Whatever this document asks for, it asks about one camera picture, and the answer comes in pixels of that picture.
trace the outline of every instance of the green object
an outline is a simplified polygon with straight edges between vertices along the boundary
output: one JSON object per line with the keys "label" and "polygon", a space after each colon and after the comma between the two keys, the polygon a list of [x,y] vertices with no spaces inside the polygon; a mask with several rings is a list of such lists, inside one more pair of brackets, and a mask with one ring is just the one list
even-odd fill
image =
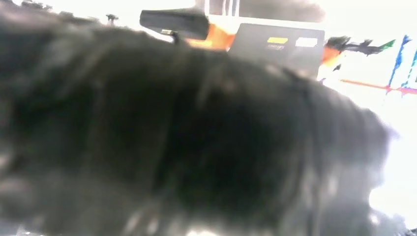
{"label": "green object", "polygon": [[395,43],[395,39],[392,40],[392,41],[390,41],[390,42],[388,42],[388,43],[386,43],[386,44],[384,44],[384,45],[382,45],[381,48],[382,48],[382,50],[386,50],[388,48],[392,48],[394,46],[394,43]]}

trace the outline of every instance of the computer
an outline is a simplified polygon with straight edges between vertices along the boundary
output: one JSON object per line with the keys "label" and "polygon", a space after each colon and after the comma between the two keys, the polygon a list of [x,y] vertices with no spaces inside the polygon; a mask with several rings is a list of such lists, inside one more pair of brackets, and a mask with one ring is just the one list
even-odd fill
{"label": "computer", "polygon": [[229,54],[282,65],[316,79],[324,44],[324,30],[242,23]]}

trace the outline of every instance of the orange object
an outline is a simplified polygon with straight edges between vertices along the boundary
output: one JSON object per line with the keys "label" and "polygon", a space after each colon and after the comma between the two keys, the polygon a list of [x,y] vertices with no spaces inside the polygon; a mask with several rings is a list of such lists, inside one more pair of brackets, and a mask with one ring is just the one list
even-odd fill
{"label": "orange object", "polygon": [[210,24],[206,40],[188,39],[193,47],[203,47],[215,50],[227,50],[232,45],[235,36],[228,34],[215,24]]}

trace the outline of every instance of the white label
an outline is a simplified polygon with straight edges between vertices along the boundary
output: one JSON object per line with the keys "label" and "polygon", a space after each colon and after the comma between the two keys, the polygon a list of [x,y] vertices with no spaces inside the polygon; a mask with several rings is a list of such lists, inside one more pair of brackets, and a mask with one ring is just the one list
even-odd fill
{"label": "white label", "polygon": [[296,41],[296,47],[314,48],[317,45],[316,38],[298,38]]}

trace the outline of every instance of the black fur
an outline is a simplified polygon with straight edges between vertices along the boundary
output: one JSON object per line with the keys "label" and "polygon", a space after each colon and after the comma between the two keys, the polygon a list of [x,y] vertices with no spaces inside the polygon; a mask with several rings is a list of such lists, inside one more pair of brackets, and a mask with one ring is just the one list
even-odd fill
{"label": "black fur", "polygon": [[0,18],[7,220],[48,235],[373,235],[389,135],[372,112],[226,53],[4,3]]}

